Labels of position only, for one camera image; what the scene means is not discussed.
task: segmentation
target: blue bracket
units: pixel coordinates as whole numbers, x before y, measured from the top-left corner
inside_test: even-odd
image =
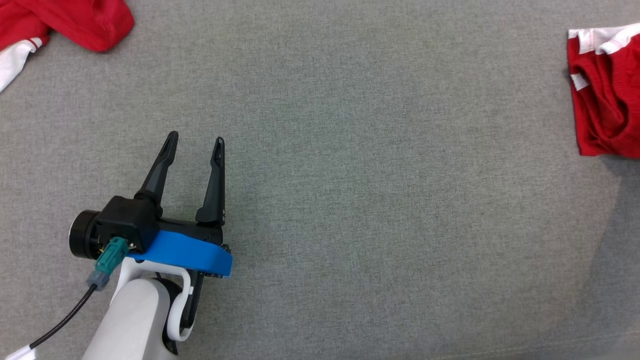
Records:
[[[229,277],[234,262],[231,254],[215,244],[164,230],[144,254],[130,252],[127,256],[224,277]]]

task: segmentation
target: black cable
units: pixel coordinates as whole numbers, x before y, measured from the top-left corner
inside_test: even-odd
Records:
[[[65,316],[65,318],[62,319],[61,322],[59,322],[56,326],[54,326],[53,329],[49,330],[49,332],[44,334],[40,339],[37,339],[36,341],[30,343],[29,347],[32,349],[36,348],[38,345],[47,341],[51,336],[53,336],[56,332],[58,332],[58,330],[62,329],[62,327],[65,326],[69,322],[69,320],[71,320],[77,314],[78,311],[80,311],[84,303],[87,300],[89,300],[89,297],[91,297],[91,294],[95,291],[96,287],[97,287],[96,284],[91,284],[91,286],[89,286],[89,290],[86,291],[84,296],[76,304],[73,310],[71,310],[71,312],[67,316]]]

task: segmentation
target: gray fabric surface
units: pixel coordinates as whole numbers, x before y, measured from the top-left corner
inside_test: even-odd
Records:
[[[71,221],[133,195],[173,129],[165,213],[193,218],[223,136],[235,259],[184,359],[638,348],[640,163],[578,155],[565,51],[636,0],[130,6],[114,50],[53,35],[0,94],[0,353],[83,294]],[[114,287],[42,359],[79,359]]]

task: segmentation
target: green connector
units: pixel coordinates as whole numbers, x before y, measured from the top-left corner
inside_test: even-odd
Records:
[[[96,260],[95,270],[89,275],[86,284],[89,286],[95,285],[97,291],[102,291],[107,286],[113,271],[122,263],[128,253],[129,245],[127,240],[119,237],[111,239],[107,244],[107,248]]]
[[[113,271],[122,263],[124,257],[129,253],[129,244],[126,239],[115,237],[109,241],[107,248],[95,262],[95,269],[105,274],[111,275]]]

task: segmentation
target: red garment with white stripe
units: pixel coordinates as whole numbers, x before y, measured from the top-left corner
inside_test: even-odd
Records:
[[[123,0],[0,0],[0,92],[52,28],[92,51],[107,51],[133,27]]]
[[[640,23],[569,30],[580,154],[640,158]]]

